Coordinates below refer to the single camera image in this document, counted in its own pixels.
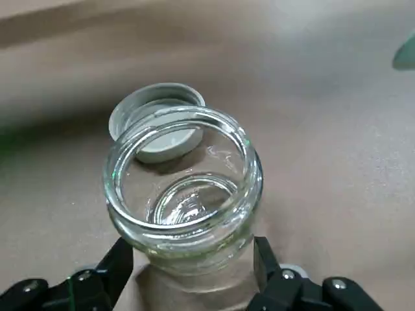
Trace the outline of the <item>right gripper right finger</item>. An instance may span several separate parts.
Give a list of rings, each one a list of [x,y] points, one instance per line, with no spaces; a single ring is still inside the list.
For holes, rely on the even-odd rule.
[[[382,308],[355,281],[328,277],[316,284],[294,268],[283,268],[264,236],[254,238],[254,273],[259,291],[250,310],[378,310]]]

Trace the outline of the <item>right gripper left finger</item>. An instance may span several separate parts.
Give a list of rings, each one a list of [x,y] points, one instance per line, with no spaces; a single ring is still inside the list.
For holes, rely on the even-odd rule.
[[[1,294],[1,310],[113,310],[134,267],[132,246],[119,238],[94,268],[49,286],[24,279]]]

